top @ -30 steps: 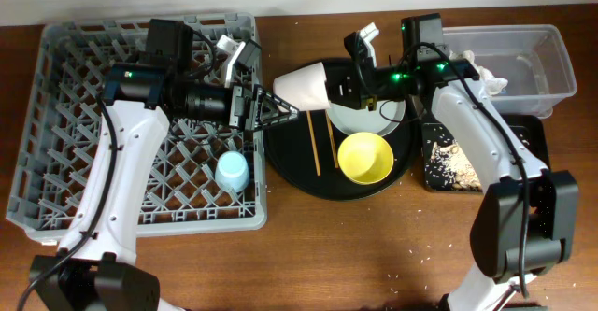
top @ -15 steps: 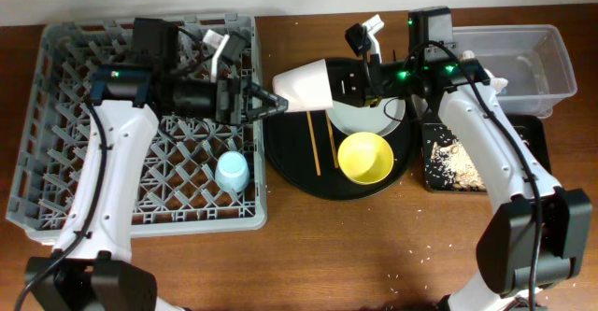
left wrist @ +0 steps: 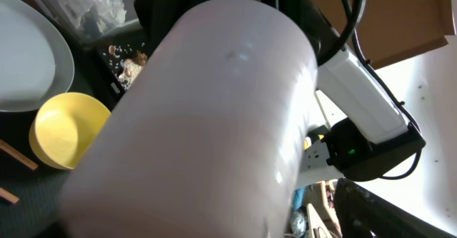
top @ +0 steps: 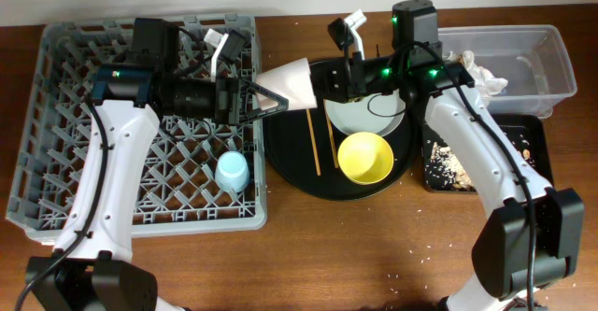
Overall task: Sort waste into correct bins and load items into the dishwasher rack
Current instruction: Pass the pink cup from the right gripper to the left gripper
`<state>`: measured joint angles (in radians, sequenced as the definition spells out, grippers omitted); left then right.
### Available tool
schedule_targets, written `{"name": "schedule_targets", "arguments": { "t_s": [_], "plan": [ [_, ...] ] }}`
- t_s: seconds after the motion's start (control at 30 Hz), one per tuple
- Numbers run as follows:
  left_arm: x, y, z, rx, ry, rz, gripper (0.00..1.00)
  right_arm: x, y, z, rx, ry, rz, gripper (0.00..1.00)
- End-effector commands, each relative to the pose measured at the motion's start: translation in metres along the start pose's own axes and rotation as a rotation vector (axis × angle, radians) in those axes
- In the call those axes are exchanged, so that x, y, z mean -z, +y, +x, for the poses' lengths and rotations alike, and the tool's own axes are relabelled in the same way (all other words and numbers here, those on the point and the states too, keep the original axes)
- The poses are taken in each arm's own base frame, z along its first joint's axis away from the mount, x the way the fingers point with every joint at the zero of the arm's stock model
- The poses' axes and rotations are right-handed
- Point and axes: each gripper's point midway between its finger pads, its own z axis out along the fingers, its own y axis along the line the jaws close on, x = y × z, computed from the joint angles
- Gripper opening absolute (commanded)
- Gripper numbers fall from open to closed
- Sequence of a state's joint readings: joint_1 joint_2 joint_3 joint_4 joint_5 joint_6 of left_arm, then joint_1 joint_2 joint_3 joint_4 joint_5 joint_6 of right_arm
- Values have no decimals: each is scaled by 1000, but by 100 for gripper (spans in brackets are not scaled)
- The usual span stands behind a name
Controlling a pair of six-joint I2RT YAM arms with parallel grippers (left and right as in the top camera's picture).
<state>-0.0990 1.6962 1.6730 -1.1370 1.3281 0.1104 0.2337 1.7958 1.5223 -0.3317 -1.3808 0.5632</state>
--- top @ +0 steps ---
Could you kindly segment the white napkin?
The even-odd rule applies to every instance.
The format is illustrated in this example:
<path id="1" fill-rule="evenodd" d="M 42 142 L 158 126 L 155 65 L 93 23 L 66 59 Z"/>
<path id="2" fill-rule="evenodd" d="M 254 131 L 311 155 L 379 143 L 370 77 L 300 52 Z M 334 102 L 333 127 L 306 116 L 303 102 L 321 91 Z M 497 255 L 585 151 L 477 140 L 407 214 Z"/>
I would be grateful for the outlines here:
<path id="1" fill-rule="evenodd" d="M 489 69 L 478 65 L 476 63 L 476 55 L 471 50 L 466 50 L 462 53 L 451 51 L 446 60 L 462 64 L 473 78 L 479 94 L 485 99 L 490 99 L 500 94 L 508 85 L 507 79 L 498 78 Z"/>

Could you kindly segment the blue cup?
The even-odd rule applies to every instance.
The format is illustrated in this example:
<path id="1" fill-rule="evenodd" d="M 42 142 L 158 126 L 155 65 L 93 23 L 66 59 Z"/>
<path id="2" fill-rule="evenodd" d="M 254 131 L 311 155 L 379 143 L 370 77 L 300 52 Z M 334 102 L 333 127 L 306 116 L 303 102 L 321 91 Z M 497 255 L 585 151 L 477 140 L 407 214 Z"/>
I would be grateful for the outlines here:
<path id="1" fill-rule="evenodd" d="M 237 151 L 224 152 L 217 162 L 215 180 L 223 191 L 243 191 L 249 184 L 246 158 Z"/>

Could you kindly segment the food scraps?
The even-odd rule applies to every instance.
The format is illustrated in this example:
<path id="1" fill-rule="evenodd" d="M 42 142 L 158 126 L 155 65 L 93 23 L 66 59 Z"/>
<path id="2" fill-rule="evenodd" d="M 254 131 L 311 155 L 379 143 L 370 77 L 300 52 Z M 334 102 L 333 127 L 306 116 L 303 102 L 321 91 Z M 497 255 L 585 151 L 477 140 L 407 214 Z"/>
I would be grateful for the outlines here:
<path id="1" fill-rule="evenodd" d="M 521 158 L 537 170 L 546 141 L 527 132 L 505 135 Z M 424 133 L 422 139 L 424 181 L 430 191 L 475 191 L 472 180 L 444 141 L 433 133 Z"/>

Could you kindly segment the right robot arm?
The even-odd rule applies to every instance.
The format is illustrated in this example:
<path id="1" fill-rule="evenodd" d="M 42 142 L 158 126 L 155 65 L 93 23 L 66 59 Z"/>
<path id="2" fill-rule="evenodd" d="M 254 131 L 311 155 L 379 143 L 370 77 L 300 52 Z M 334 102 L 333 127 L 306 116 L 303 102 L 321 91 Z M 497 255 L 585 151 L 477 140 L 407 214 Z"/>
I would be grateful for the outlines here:
<path id="1" fill-rule="evenodd" d="M 312 82 L 324 99 L 347 103 L 398 92 L 407 110 L 434 130 L 471 177 L 488 219 L 472 249 L 473 276 L 440 302 L 443 310 L 534 310 L 537 290 L 577 268 L 585 207 L 556 190 L 517 152 L 459 62 L 445 60 L 429 0 L 392 8 L 392 54 L 368 59 L 357 11 L 329 24 L 342 51 L 316 62 Z"/>

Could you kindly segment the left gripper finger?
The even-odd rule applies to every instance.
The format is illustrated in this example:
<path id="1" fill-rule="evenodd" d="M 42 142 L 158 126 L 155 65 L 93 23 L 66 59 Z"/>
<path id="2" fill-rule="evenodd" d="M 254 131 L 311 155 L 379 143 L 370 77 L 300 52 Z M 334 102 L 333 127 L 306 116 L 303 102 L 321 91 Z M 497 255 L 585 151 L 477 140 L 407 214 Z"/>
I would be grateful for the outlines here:
<path id="1" fill-rule="evenodd" d="M 247 101 L 244 108 L 240 111 L 240 123 L 248 124 L 287 111 L 288 105 L 289 102 L 285 98 L 267 109 L 261 109 L 255 100 Z"/>
<path id="2" fill-rule="evenodd" d="M 266 89 L 265 87 L 255 83 L 251 80 L 243 79 L 242 87 L 248 93 L 251 93 L 254 95 L 260 94 L 260 95 L 264 96 L 266 99 L 269 99 L 269 100 L 272 100 L 279 104 L 282 104 L 283 98 L 280 95 L 276 94 L 275 92 L 271 92 L 270 90 Z"/>

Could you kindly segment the pink cup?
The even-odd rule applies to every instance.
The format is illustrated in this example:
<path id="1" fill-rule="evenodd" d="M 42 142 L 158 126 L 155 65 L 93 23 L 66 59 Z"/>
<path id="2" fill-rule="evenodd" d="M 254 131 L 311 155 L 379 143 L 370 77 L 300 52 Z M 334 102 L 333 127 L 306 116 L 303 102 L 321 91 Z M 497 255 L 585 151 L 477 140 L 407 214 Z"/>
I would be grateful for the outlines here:
<path id="1" fill-rule="evenodd" d="M 286 98 L 289 111 L 305 110 L 317 107 L 310 75 L 309 62 L 302 58 L 259 74 L 255 82 Z"/>

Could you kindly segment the yellow bowl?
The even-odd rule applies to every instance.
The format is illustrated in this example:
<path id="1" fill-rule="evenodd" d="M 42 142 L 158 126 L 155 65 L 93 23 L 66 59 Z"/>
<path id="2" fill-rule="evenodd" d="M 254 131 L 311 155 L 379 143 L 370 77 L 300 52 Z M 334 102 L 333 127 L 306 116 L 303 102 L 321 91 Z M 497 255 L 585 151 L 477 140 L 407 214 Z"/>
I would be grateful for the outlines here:
<path id="1" fill-rule="evenodd" d="M 381 182 L 394 167 L 391 145 L 382 136 L 368 132 L 347 136 L 338 148 L 337 159 L 344 176 L 359 185 Z"/>

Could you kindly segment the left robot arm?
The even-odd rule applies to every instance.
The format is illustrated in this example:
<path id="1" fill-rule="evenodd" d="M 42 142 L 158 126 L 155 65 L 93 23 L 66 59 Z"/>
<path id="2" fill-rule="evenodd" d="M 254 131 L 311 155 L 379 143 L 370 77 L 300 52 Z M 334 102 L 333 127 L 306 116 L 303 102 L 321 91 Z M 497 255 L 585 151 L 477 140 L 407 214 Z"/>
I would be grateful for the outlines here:
<path id="1" fill-rule="evenodd" d="M 198 79 L 179 65 L 181 28 L 138 18 L 121 62 L 103 64 L 86 101 L 92 132 L 74 204 L 51 254 L 33 257 L 24 295 L 47 310 L 166 310 L 154 274 L 132 264 L 142 172 L 162 118 L 238 126 L 288 100 L 245 78 Z"/>

